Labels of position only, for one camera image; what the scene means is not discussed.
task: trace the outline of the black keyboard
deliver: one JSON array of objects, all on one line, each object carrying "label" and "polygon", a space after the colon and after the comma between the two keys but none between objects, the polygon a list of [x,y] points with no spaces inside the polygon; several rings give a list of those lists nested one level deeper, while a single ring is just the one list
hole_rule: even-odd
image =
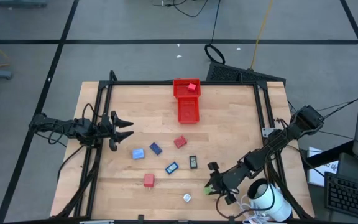
[{"label": "black keyboard", "polygon": [[326,172],[324,197],[326,208],[358,217],[357,179]]}]

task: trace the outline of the blue block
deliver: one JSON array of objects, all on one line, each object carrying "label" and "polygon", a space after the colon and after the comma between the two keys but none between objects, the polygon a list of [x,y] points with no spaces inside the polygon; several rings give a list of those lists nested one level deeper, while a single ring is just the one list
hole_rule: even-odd
[{"label": "blue block", "polygon": [[143,149],[134,149],[132,151],[133,159],[143,159],[144,158],[144,150]]},{"label": "blue block", "polygon": [[160,146],[158,146],[155,142],[150,145],[150,148],[153,150],[154,153],[156,153],[156,155],[159,155],[162,152]]},{"label": "blue block", "polygon": [[165,171],[167,171],[168,174],[173,173],[173,171],[177,170],[179,168],[178,164],[176,162],[172,162],[167,168],[165,168]]}]

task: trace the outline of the red block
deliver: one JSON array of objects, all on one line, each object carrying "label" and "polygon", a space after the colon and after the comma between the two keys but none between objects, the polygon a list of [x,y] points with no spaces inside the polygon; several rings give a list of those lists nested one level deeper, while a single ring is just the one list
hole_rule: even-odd
[{"label": "red block", "polygon": [[154,187],[154,174],[145,174],[144,175],[144,186],[145,187]]},{"label": "red block", "polygon": [[196,88],[197,88],[197,86],[194,85],[194,84],[192,84],[192,83],[190,83],[189,86],[188,86],[188,89],[189,89],[190,91],[196,91]]},{"label": "red block", "polygon": [[173,140],[173,143],[175,143],[175,145],[179,149],[180,147],[184,146],[187,143],[187,141],[186,141],[185,137],[180,136],[179,138]]}]

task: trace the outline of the wooden tabletop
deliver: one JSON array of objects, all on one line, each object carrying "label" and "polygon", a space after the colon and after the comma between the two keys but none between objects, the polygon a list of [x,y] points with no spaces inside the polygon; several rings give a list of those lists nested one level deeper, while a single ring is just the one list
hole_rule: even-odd
[{"label": "wooden tabletop", "polygon": [[[98,82],[82,84],[76,118],[81,117],[85,104],[94,104],[97,86]],[[218,196],[203,194],[210,173],[207,163],[216,161],[224,171],[247,152],[262,147],[255,96],[251,86],[201,86],[201,92],[200,122],[179,124],[177,100],[171,85],[113,86],[109,110],[115,110],[119,118],[134,123],[121,131],[135,133],[119,144],[116,152],[112,152],[105,141],[92,219],[137,219],[143,214],[147,220],[224,220],[215,210]],[[274,118],[289,122],[283,83],[268,82],[268,92]],[[262,91],[260,98],[268,124]],[[86,117],[91,119],[91,116],[92,112],[88,110]],[[177,149],[173,140],[180,135],[184,135],[188,143]],[[149,148],[153,142],[163,150],[159,156]],[[78,147],[77,140],[69,140],[65,158]],[[133,160],[132,150],[139,148],[144,149],[145,159]],[[197,169],[190,169],[189,156],[192,155],[197,156]],[[85,150],[63,168],[51,215],[60,212],[76,192],[84,156]],[[288,189],[305,211],[314,216],[299,153],[288,147],[283,150],[282,159]],[[174,161],[179,169],[168,175],[165,168]],[[155,175],[154,188],[143,186],[144,174]],[[239,187],[239,195],[246,194],[248,186],[255,180],[245,179]],[[191,195],[190,202],[184,201],[185,194]],[[87,200],[88,191],[81,214],[85,214]],[[219,209],[226,215],[240,212],[236,203],[226,205],[223,199]]]}]

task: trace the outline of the red container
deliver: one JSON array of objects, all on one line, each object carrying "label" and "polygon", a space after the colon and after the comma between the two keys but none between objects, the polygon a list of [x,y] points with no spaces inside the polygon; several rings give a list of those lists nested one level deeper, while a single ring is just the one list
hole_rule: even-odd
[{"label": "red container", "polygon": [[200,121],[197,96],[178,98],[178,121],[181,124],[195,124]]},{"label": "red container", "polygon": [[[188,89],[189,84],[196,85],[195,91]],[[173,80],[173,95],[176,98],[183,96],[196,96],[201,95],[201,82],[198,78],[177,78]]]}]

